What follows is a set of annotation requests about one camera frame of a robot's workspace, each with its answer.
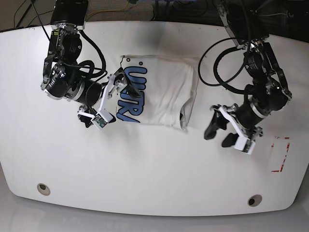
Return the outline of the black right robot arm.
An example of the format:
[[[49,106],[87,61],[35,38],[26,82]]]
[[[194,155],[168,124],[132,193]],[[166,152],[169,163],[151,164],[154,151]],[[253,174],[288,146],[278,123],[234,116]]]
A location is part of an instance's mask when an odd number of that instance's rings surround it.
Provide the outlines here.
[[[86,128],[95,125],[98,129],[116,118],[105,109],[106,101],[114,91],[127,93],[133,99],[141,97],[140,91],[125,74],[123,68],[108,75],[106,60],[100,48],[85,34],[85,18],[88,9],[86,0],[57,0],[48,36],[49,48],[43,66],[41,89],[55,100],[67,99],[78,102],[78,119]],[[97,51],[101,67],[95,67],[91,60],[78,62],[85,39]]]

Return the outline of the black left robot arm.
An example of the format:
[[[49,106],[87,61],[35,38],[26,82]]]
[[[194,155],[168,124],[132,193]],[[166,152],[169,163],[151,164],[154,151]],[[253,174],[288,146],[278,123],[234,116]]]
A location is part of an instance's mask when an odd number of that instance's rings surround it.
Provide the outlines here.
[[[236,150],[251,154],[256,138],[263,136],[263,129],[258,124],[273,111],[279,111],[292,99],[292,93],[283,69],[279,66],[273,49],[266,41],[269,34],[259,20],[256,10],[246,7],[244,1],[218,0],[218,14],[224,28],[233,40],[234,47],[224,50],[218,55],[213,65],[216,86],[242,95],[241,106],[233,104],[213,105],[214,111],[209,126],[204,132],[204,139],[213,139],[218,130],[226,130],[231,124],[235,133],[229,133],[222,141],[222,147],[233,147]],[[230,53],[244,50],[244,59],[240,67],[246,70],[253,79],[243,90],[229,85],[237,75],[224,81],[218,72],[219,62]]]

